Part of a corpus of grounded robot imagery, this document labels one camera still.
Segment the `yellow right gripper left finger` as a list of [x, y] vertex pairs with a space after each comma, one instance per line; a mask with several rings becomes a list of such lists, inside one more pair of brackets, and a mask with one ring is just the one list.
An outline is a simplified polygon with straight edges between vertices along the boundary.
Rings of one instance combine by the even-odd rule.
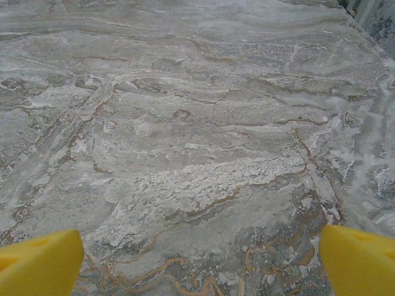
[[1, 295], [70, 295], [84, 249], [77, 230], [1, 247]]

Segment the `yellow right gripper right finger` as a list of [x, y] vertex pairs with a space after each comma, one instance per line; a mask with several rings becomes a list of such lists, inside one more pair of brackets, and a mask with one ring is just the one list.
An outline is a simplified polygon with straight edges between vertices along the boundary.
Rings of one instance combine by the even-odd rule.
[[319, 254], [335, 295], [394, 295], [394, 239], [326, 225]]

